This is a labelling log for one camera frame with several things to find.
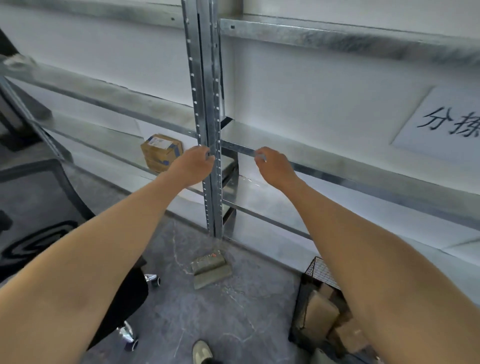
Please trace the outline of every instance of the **person's left hand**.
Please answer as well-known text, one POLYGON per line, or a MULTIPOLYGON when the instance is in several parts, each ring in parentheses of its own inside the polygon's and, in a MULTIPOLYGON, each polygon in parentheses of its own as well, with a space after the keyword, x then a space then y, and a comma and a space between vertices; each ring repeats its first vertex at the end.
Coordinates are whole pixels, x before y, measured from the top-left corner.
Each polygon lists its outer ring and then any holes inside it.
POLYGON ((187 149, 165 173, 175 178, 183 188, 203 181, 212 172, 215 162, 215 156, 206 157, 208 151, 207 146, 187 149))

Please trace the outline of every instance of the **person's arm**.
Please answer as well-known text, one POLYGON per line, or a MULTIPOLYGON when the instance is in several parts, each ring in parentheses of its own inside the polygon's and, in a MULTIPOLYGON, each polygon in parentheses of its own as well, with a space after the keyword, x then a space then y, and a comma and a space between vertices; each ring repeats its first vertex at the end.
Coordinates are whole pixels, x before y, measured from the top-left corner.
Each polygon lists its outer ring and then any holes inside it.
POLYGON ((167 172, 37 256, 0 289, 0 361, 76 363, 160 218, 211 172, 208 148, 185 151, 167 172))
POLYGON ((302 217, 380 357, 388 364, 480 361, 480 310, 403 240, 321 195, 269 149, 255 161, 302 217))

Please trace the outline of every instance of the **metal rack frame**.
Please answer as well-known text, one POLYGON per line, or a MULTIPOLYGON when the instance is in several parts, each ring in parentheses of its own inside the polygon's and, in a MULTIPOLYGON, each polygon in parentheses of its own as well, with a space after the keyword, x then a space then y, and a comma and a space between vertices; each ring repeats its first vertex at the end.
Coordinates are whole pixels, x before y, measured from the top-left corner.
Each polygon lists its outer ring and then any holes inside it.
MULTIPOLYGON (((220 4, 218 0, 182 0, 181 7, 133 1, 0 0, 0 3, 184 28, 193 108, 47 65, 26 66, 14 72, 0 65, 0 74, 193 136, 198 144, 209 146, 216 157, 215 166, 203 182, 202 191, 197 192, 204 196, 207 227, 212 236, 228 237, 223 226, 230 215, 231 225, 238 209, 309 238, 298 214, 281 194, 272 189, 255 189, 249 181, 235 175, 235 168, 222 171, 222 149, 235 163, 238 153, 253 156, 255 149, 263 145, 285 153, 298 172, 480 230, 480 196, 476 194, 385 171, 232 120, 225 115, 221 63, 221 36, 229 36, 396 61, 478 67, 477 40, 265 16, 235 16, 233 11, 219 15, 220 5, 223 10, 229 2, 220 4), (249 194, 256 196, 256 204, 252 204, 251 198, 244 198, 249 194), (276 208, 271 208, 272 199, 276 208)), ((45 121, 29 112, 4 77, 0 78, 0 86, 61 158, 61 152, 38 127, 45 121)))

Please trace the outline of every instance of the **black wire basket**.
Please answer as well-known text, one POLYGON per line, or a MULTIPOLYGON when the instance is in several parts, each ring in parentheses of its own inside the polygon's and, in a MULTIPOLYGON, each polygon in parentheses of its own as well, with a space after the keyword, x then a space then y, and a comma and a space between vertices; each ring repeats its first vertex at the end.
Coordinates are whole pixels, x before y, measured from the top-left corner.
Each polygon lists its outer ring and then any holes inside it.
MULTIPOLYGON (((335 280, 332 278, 330 271, 325 265, 323 259, 315 257, 310 263, 308 269, 305 273, 301 275, 300 287, 297 294, 297 300, 295 302, 295 309, 293 311, 292 323, 290 325, 290 331, 288 333, 288 340, 293 342, 300 348, 308 351, 313 354, 317 345, 311 342, 303 333, 302 329, 305 324, 305 313, 304 307, 308 302, 309 296, 313 291, 316 291, 320 288, 322 284, 328 284, 329 286, 336 288, 337 295, 341 300, 344 300, 343 295, 341 294, 340 287, 337 285, 335 280)), ((324 351, 329 351, 328 348, 320 347, 324 351)))

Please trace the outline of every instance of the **chinese characters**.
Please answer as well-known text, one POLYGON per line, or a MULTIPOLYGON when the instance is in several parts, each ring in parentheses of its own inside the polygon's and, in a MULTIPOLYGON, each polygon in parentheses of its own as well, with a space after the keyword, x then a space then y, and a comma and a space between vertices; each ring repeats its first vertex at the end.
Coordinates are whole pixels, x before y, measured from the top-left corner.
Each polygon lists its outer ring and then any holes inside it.
MULTIPOLYGON (((452 108, 441 107, 435 110, 434 112, 425 115, 424 118, 430 118, 427 123, 417 126, 417 128, 423 128, 428 126, 430 130, 437 130, 444 122, 450 124, 450 122, 455 121, 451 117, 452 108)), ((448 131, 450 135, 460 134, 465 138, 469 136, 478 137, 480 135, 480 116, 475 115, 475 111, 471 112, 468 115, 461 116, 458 122, 453 124, 451 130, 448 131)))

